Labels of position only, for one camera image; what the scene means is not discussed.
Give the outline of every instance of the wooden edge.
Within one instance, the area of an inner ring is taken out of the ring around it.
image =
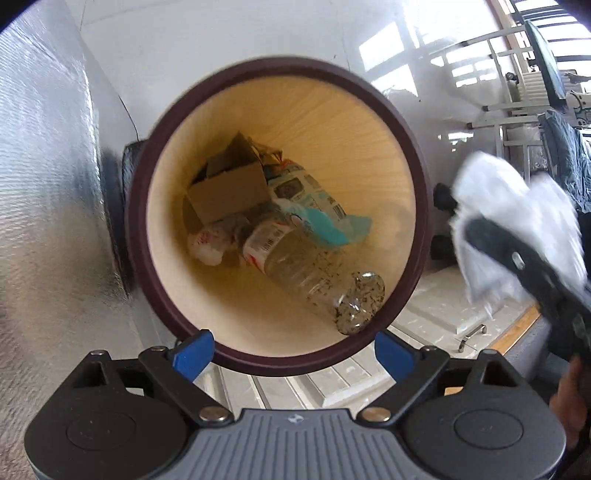
[[[505,355],[509,349],[515,345],[521,337],[523,337],[525,332],[530,329],[538,318],[540,318],[538,307],[534,305],[528,308],[525,313],[488,348],[497,350]],[[448,387],[445,389],[445,395],[453,395],[461,390],[462,387]]]

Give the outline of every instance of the bolt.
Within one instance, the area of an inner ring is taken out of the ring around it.
[[[227,420],[229,417],[230,412],[224,407],[203,407],[199,412],[199,418],[212,423]]]
[[[525,262],[519,253],[513,252],[511,254],[511,259],[513,260],[513,264],[517,267],[517,270],[523,270],[525,268]]]
[[[361,418],[372,423],[388,421],[392,413],[383,407],[367,407],[361,411]]]

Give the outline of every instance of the dark red bin rim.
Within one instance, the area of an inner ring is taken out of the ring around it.
[[[370,324],[360,333],[322,350],[299,356],[251,355],[216,342],[213,361],[225,368],[251,375],[280,377],[302,375],[334,365],[368,345],[400,313],[423,272],[430,232],[428,213],[430,185],[417,142],[393,105],[371,85],[335,65],[302,57],[266,57],[230,66],[204,79],[160,118],[145,143],[129,195],[126,234],[135,277],[156,315],[179,339],[193,335],[197,328],[176,308],[158,278],[148,246],[146,208],[152,174],[169,138],[182,121],[208,98],[247,80],[267,76],[303,76],[336,85],[371,108],[398,140],[406,156],[415,190],[416,220],[413,243],[402,276],[390,297]]]

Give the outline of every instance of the barcode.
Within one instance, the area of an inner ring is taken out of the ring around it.
[[[339,220],[342,220],[343,218],[345,218],[347,216],[347,214],[345,213],[345,211],[343,210],[343,208],[339,204],[336,204],[333,207],[333,210],[335,211],[336,216],[339,217]]]
[[[268,252],[271,249],[271,247],[275,245],[276,241],[277,240],[275,238],[267,239],[267,241],[263,245],[261,245],[261,249],[263,249],[265,252]]]
[[[277,228],[274,225],[271,228],[271,231],[268,229],[261,229],[259,234],[254,238],[252,245],[254,248],[268,252],[271,250],[271,248],[273,248],[279,239],[283,238],[283,230]]]

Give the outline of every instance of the reflective foil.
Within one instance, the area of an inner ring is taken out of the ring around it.
[[[118,268],[111,239],[122,232],[109,225],[121,229],[122,212],[105,201],[121,200],[121,155],[135,140],[63,0],[36,3],[0,34],[1,479],[33,478],[25,428],[90,350],[137,356],[139,334],[156,338]]]

